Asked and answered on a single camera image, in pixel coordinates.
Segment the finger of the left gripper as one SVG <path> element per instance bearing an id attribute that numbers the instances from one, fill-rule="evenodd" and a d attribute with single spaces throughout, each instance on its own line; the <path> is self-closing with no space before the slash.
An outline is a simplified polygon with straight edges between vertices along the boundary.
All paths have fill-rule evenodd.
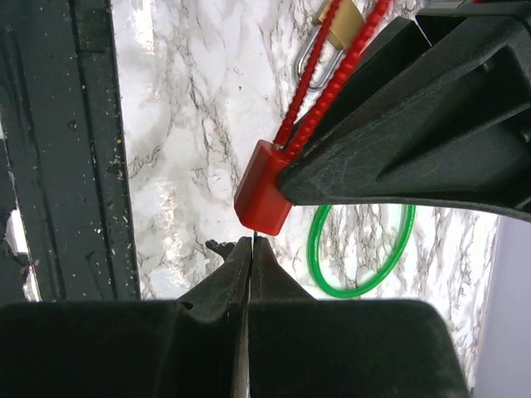
<path id="1" fill-rule="evenodd" d="M 443 18 L 448 32 L 280 175 L 294 204 L 396 203 L 530 217 L 530 27 Z"/>
<path id="2" fill-rule="evenodd" d="M 319 136 L 330 132 L 429 48 L 418 25 L 396 17 L 368 46 L 354 73 L 319 123 Z"/>

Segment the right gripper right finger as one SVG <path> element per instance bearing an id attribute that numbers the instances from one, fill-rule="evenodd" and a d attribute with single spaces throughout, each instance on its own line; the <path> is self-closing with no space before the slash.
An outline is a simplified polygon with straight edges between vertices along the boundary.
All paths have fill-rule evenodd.
<path id="1" fill-rule="evenodd" d="M 257 238 L 248 307 L 254 397 L 466 397 L 447 327 L 410 299 L 318 300 Z"/>

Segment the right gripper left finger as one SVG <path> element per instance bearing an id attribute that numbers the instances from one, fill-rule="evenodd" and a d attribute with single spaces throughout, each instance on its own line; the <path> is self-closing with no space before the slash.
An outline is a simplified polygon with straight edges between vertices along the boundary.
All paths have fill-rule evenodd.
<path id="1" fill-rule="evenodd" d="M 1 309 L 4 397 L 244 397 L 251 239 L 176 299 Z"/>

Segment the brass padlock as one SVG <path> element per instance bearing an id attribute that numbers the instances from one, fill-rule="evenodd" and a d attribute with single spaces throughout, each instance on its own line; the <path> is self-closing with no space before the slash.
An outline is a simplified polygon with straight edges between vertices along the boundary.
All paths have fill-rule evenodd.
<path id="1" fill-rule="evenodd" d="M 331 3 L 331 1 L 322 1 L 319 10 L 312 19 L 313 28 L 309 38 L 295 58 L 293 76 L 296 80 L 300 80 L 302 77 L 305 62 L 309 58 L 309 54 L 312 50 L 313 44 L 316 41 L 319 29 L 324 23 L 324 19 Z M 336 50 L 335 55 L 325 66 L 320 77 L 317 79 L 312 79 L 312 82 L 309 85 L 310 92 L 318 92 L 327 85 L 332 74 L 335 72 L 340 61 L 346 55 L 347 50 L 351 46 L 352 40 L 358 34 L 363 24 L 363 16 L 354 2 L 350 0 L 341 1 L 339 4 L 339 9 L 335 14 L 334 20 L 327 35 L 327 41 Z"/>

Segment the green cable lock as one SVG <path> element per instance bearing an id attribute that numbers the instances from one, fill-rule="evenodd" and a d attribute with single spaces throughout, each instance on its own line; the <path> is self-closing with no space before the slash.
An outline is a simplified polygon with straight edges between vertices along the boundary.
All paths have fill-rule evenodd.
<path id="1" fill-rule="evenodd" d="M 306 259 L 317 288 L 335 299 L 357 299 L 400 264 L 412 237 L 412 205 L 319 206 Z"/>

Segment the red cable lock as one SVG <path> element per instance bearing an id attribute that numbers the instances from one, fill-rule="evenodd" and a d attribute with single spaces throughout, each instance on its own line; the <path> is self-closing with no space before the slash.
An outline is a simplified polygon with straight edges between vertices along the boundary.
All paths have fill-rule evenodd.
<path id="1" fill-rule="evenodd" d="M 356 22 L 345 9 L 351 1 L 326 1 L 318 20 L 319 29 L 311 37 L 309 50 L 302 54 L 303 73 L 294 97 L 273 142 L 257 142 L 234 198 L 234 209 L 240 223 L 254 231 L 278 235 L 290 213 L 292 203 L 278 188 L 280 173 L 302 152 L 319 122 L 337 98 L 349 76 L 360 62 L 363 51 L 374 37 L 392 6 L 390 1 L 377 1 L 367 18 Z M 313 107 L 298 126 L 295 120 L 310 89 L 315 68 L 329 34 L 339 32 L 343 54 L 338 68 L 322 90 Z"/>

